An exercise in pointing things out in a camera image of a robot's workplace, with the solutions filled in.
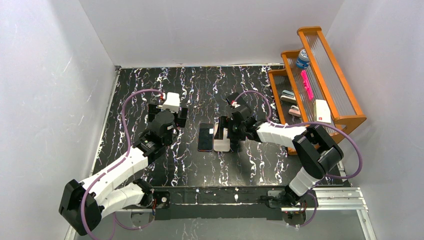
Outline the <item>purple smartphone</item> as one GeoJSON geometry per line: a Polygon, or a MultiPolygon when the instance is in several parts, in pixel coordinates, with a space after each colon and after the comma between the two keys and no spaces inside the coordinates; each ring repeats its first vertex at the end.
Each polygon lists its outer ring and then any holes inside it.
{"type": "Polygon", "coordinates": [[[211,152],[213,150],[214,125],[212,123],[200,123],[198,131],[199,152],[211,152]]]}

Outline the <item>blue white bottle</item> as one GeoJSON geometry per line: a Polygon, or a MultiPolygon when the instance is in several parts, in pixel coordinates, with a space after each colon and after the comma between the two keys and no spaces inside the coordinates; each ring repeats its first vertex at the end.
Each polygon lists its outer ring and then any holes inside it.
{"type": "Polygon", "coordinates": [[[296,59],[295,65],[300,69],[306,69],[310,65],[310,59],[305,49],[302,49],[296,59]]]}

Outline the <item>white box on rack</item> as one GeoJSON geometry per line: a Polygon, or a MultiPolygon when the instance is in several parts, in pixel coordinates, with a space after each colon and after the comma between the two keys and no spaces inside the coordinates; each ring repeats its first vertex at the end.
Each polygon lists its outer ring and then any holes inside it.
{"type": "Polygon", "coordinates": [[[331,124],[332,116],[328,103],[323,99],[316,99],[313,104],[313,116],[315,122],[331,124]]]}

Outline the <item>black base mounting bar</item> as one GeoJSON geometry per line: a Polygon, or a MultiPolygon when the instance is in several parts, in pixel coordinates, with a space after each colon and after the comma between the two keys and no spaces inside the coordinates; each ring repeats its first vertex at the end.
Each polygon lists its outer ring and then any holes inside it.
{"type": "Polygon", "coordinates": [[[313,210],[311,196],[295,204],[284,200],[284,186],[171,186],[155,187],[143,205],[155,202],[157,220],[177,219],[306,219],[313,210]]]}

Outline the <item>teal grey stapler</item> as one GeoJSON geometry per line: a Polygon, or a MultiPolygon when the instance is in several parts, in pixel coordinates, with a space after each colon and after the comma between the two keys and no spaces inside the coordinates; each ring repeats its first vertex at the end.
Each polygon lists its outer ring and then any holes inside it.
{"type": "Polygon", "coordinates": [[[293,104],[296,104],[297,103],[295,94],[293,92],[289,91],[289,90],[283,90],[281,92],[280,99],[282,101],[293,103],[293,104]]]}

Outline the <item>pink highlighter pen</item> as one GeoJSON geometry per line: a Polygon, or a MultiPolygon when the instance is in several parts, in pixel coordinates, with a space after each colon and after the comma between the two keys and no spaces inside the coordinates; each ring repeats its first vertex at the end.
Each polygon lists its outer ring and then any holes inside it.
{"type": "Polygon", "coordinates": [[[305,89],[306,94],[308,96],[308,99],[311,101],[314,98],[314,93],[313,93],[313,90],[311,88],[311,84],[310,84],[310,81],[309,81],[309,78],[308,78],[308,75],[307,75],[307,71],[305,69],[303,69],[300,72],[300,76],[302,77],[303,86],[304,86],[304,89],[305,89]]]}

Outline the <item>beige phone case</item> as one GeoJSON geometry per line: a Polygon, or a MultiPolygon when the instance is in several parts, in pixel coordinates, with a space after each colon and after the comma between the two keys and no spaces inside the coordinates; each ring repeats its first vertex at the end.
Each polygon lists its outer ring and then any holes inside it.
{"type": "Polygon", "coordinates": [[[222,139],[219,139],[219,124],[214,124],[214,133],[213,133],[213,150],[215,152],[229,152],[231,149],[230,139],[228,138],[228,129],[223,128],[222,139]]]}

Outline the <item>black phone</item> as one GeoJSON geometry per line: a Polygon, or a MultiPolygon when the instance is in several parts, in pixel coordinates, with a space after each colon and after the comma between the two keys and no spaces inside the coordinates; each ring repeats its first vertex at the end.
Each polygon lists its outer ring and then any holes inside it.
{"type": "Polygon", "coordinates": [[[231,106],[232,103],[236,100],[236,98],[240,95],[239,92],[233,92],[226,97],[227,103],[231,106]]]}

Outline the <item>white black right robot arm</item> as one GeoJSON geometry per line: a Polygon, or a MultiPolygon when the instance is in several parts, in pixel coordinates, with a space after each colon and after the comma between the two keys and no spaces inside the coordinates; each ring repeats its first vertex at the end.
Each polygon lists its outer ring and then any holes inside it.
{"type": "Polygon", "coordinates": [[[262,196],[286,206],[295,206],[306,194],[332,170],[344,157],[343,151],[319,124],[307,126],[281,125],[274,122],[244,117],[235,111],[232,116],[221,116],[218,120],[219,137],[227,133],[230,141],[251,140],[258,143],[273,143],[293,148],[300,160],[301,168],[296,176],[277,196],[262,196]]]}

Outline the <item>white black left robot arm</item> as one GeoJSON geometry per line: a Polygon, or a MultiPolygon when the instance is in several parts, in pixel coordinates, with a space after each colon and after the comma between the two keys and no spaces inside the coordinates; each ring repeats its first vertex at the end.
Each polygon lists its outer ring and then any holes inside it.
{"type": "Polygon", "coordinates": [[[152,186],[135,180],[119,188],[124,181],[162,157],[185,127],[188,108],[150,103],[148,125],[138,140],[110,165],[82,180],[72,179],[63,190],[58,212],[85,236],[102,218],[131,205],[148,205],[153,198],[152,186]]]}

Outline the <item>orange wooden tiered rack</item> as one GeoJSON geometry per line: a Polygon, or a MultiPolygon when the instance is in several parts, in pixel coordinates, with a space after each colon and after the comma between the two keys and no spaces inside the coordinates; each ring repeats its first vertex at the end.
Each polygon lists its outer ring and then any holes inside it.
{"type": "Polygon", "coordinates": [[[297,30],[302,50],[310,59],[305,69],[310,89],[306,90],[302,69],[296,66],[300,50],[282,52],[283,69],[268,71],[278,120],[282,124],[315,121],[316,100],[326,101],[330,111],[330,125],[349,135],[366,119],[324,33],[319,26],[305,26],[297,30]],[[294,93],[299,117],[289,114],[290,103],[281,99],[284,90],[294,93]]]}

